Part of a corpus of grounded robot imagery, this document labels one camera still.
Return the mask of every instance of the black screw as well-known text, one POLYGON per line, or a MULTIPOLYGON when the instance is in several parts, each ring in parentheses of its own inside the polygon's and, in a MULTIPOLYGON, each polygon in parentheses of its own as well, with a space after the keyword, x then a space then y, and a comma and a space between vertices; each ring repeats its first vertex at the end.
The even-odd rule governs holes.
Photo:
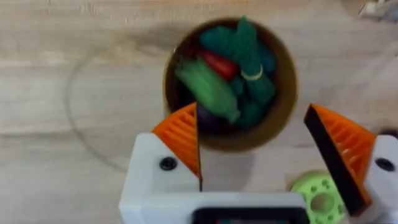
POLYGON ((385 159, 385 158, 377 158, 376 159, 376 164, 380 168, 382 168, 382 169, 384 169, 385 171, 388 171, 388 172, 394 172, 396 170, 395 165, 390 160, 385 159))
POLYGON ((165 171, 174 170, 177 167, 177 160, 173 157, 165 157, 160 161, 159 166, 165 171))

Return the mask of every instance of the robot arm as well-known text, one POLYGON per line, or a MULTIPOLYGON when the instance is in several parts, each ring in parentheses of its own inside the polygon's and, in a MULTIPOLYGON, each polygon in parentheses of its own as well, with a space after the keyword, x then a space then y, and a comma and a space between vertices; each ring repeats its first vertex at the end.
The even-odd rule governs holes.
MULTIPOLYGON (((188 105, 137 136, 119 204, 125 224, 308 224, 299 193, 201 191, 195 110, 188 105)), ((351 222, 398 223, 398 140, 317 105, 305 124, 351 222)))

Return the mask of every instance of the toy vegetable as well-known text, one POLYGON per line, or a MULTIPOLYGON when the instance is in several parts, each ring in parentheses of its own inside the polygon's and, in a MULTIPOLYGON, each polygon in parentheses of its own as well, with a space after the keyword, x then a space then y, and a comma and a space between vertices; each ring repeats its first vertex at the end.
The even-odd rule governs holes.
POLYGON ((199 51, 199 56, 227 82, 231 81, 239 70, 238 66, 232 61, 213 54, 208 50, 199 51))
POLYGON ((197 104, 197 124, 200 133, 222 133, 229 127, 228 121, 217 117, 197 104))
POLYGON ((258 43, 258 52, 261 59, 263 71, 269 75, 276 69, 276 58, 274 54, 262 43, 258 43))
POLYGON ((264 114, 264 110, 255 102, 245 102, 241 107, 241 116, 234 125, 241 128, 250 128, 258 124, 264 114))
POLYGON ((175 74, 208 111, 230 123, 239 118, 241 113, 232 89, 202 59, 183 59, 175 74))
POLYGON ((245 17, 238 23, 234 45, 236 51, 233 60, 241 66, 241 75, 247 81, 250 97, 258 106, 265 107, 275 95, 275 86, 264 75, 258 54, 256 29, 245 17))

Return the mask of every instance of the red pepper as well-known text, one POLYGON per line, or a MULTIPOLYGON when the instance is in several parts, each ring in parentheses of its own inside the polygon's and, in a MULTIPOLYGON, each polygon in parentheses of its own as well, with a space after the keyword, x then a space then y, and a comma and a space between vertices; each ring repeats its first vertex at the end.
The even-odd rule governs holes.
POLYGON ((200 50, 199 56, 227 82, 231 81, 239 71, 239 67, 234 62, 208 50, 200 50))

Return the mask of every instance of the green toy vegetable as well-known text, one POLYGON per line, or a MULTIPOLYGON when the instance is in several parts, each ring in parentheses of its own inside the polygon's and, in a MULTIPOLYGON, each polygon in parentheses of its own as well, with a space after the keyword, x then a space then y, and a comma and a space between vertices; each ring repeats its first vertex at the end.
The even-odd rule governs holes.
POLYGON ((234 125, 241 128, 250 128, 258 124, 263 117, 264 110, 255 102, 243 103, 241 107, 241 116, 234 125))
POLYGON ((258 43, 258 52, 261 59, 263 71, 269 75, 276 69, 276 58, 274 54, 262 43, 258 43))
POLYGON ((183 59, 175 74, 208 111, 230 123, 239 118, 241 113, 232 89, 202 59, 183 59))

